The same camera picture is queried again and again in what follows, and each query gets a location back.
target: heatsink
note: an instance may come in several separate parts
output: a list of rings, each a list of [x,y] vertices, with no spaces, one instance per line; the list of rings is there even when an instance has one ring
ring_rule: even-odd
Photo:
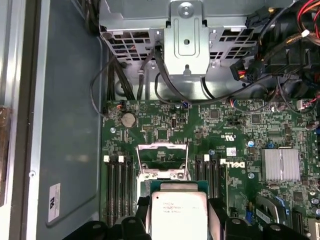
[[[300,181],[299,153],[297,149],[263,149],[262,179],[271,181]]]

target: metal frame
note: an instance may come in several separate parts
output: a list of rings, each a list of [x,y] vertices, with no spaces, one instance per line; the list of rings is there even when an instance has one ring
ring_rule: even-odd
[[[9,238],[18,125],[26,0],[3,0],[0,7],[0,102],[12,109],[6,196],[0,207],[1,238]]]

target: cable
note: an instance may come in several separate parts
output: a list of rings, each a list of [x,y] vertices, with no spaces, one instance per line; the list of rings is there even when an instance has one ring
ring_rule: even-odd
[[[165,100],[163,99],[159,93],[158,93],[158,78],[160,76],[160,73],[157,74],[157,76],[155,77],[155,80],[154,80],[154,92],[155,92],[155,95],[159,98],[159,100],[165,104],[169,104],[169,105],[175,105],[177,103],[180,103],[180,102],[170,102],[168,100]],[[205,100],[205,101],[194,101],[194,102],[191,102],[191,104],[194,104],[194,105],[209,105],[209,104],[214,104],[214,103],[217,103],[217,102],[220,102],[220,101],[223,101],[223,100],[226,100],[226,99],[229,99],[229,98],[232,98],[236,95],[239,95],[241,94],[242,92],[244,92],[245,90],[248,90],[256,85],[259,85],[262,81],[264,80],[269,80],[271,79],[272,76],[271,75],[266,75],[260,79],[258,79],[256,82],[254,83],[251,83],[251,84],[248,84],[247,86],[237,90],[237,91],[234,91],[232,93],[229,93],[229,94],[226,94],[226,95],[223,95],[223,96],[220,96],[220,97],[216,97],[215,99],[211,99],[211,100]]]
[[[116,56],[113,56],[106,64],[105,66],[95,75],[95,77],[90,81],[90,98],[91,98],[91,103],[92,106],[94,108],[94,110],[96,111],[97,114],[99,114],[102,118],[106,118],[107,116],[102,114],[99,109],[97,108],[97,105],[95,103],[94,100],[94,92],[93,92],[93,86],[95,81],[98,79],[98,77],[104,73],[105,70],[107,70],[107,68],[109,67],[109,65],[116,59]]]
[[[271,18],[269,20],[269,22],[264,25],[263,29],[261,30],[259,36],[258,36],[258,43],[261,45],[262,43],[262,39],[264,38],[264,35],[267,33],[267,31],[271,28],[272,24],[275,23],[275,21],[289,8],[291,8],[293,5],[295,4],[295,1],[293,1],[290,5],[288,5],[287,7],[282,8],[279,12],[277,12],[273,18]]]
[[[145,84],[145,67],[147,63],[154,57],[154,49],[151,50],[150,54],[146,57],[146,59],[143,61],[140,71],[139,71],[139,87],[138,91],[136,94],[136,99],[141,100],[142,97],[142,92],[144,89],[144,84]]]
[[[157,47],[155,49],[155,62],[158,66],[158,69],[159,69],[159,72],[162,76],[163,81],[165,82],[167,87],[170,89],[170,91],[173,92],[173,94],[175,96],[177,96],[179,99],[183,100],[186,103],[190,103],[191,101],[189,99],[187,99],[185,96],[183,96],[170,81],[170,79],[167,75],[165,65],[162,60],[162,53],[161,53],[161,50],[159,47]]]
[[[301,111],[298,111],[298,110],[294,109],[294,108],[291,106],[291,104],[290,104],[290,103],[287,101],[287,99],[286,99],[285,93],[284,93],[284,91],[283,91],[283,89],[282,89],[282,87],[281,87],[280,79],[279,79],[278,76],[276,77],[276,83],[277,83],[277,86],[278,86],[278,89],[279,89],[279,93],[280,93],[280,95],[281,95],[281,97],[282,97],[285,105],[289,108],[289,110],[290,110],[291,112],[293,112],[293,113],[295,113],[295,114],[298,114],[298,115],[304,115],[304,114],[311,113],[313,110],[315,110],[315,108],[316,108],[316,106],[317,106],[317,104],[318,104],[318,101],[317,101],[317,100],[314,102],[312,108],[310,108],[310,109],[307,110],[307,111],[301,112]]]
[[[205,91],[205,93],[211,98],[211,99],[215,99],[215,97],[211,94],[211,92],[209,91],[208,89],[208,86],[206,84],[206,78],[205,77],[202,77],[201,78],[201,83],[202,83],[202,86],[203,86],[203,89]]]
[[[237,107],[235,106],[235,101],[231,104],[231,106],[232,106],[234,109],[236,109],[236,110],[238,110],[238,111],[240,111],[240,112],[242,112],[242,113],[245,113],[245,114],[259,112],[259,111],[261,111],[261,110],[263,110],[263,109],[266,109],[266,108],[272,103],[272,101],[275,100],[275,98],[276,98],[276,96],[277,96],[277,92],[278,92],[278,85],[275,86],[275,90],[273,91],[273,93],[272,93],[272,95],[271,95],[271,98],[266,102],[266,104],[263,105],[262,107],[259,107],[259,108],[257,108],[257,109],[254,109],[254,110],[242,110],[242,109],[240,109],[240,108],[237,108]]]
[[[164,104],[168,104],[168,105],[175,105],[176,103],[174,102],[170,102],[170,101],[167,101],[165,99],[163,99],[159,93],[158,93],[158,81],[159,81],[159,76],[160,76],[160,72],[155,76],[155,79],[154,79],[154,92],[155,92],[155,95],[156,97],[160,100],[160,102],[164,103]]]
[[[130,87],[130,84],[128,82],[128,79],[120,65],[120,62],[118,61],[118,59],[114,60],[114,68],[115,68],[115,72],[119,77],[119,82],[121,83],[121,87],[123,89],[124,95],[128,100],[135,100],[135,95],[132,92],[132,89]]]

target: white sticker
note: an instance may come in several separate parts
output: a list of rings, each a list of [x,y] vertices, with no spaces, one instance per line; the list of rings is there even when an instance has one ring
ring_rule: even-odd
[[[267,224],[271,223],[270,217],[259,211],[258,209],[256,210],[256,215],[261,218],[263,221],[265,221]]]
[[[60,214],[60,183],[49,189],[48,223],[59,217]]]
[[[228,157],[236,157],[237,156],[237,148],[236,147],[227,147],[226,155]]]

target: connector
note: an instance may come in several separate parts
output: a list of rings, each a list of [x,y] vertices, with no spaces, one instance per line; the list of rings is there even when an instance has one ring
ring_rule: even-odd
[[[256,28],[265,25],[270,18],[270,11],[267,7],[263,6],[254,13],[246,17],[245,26],[249,28]]]
[[[239,81],[240,80],[239,71],[245,71],[244,63],[240,59],[236,63],[234,63],[230,66],[230,70],[231,70],[233,79],[236,81]]]
[[[257,81],[265,72],[266,67],[263,61],[256,60],[251,63],[245,72],[245,77],[248,83],[252,84]]]
[[[296,101],[296,108],[299,111],[305,109],[306,107],[304,106],[304,101],[303,100]]]

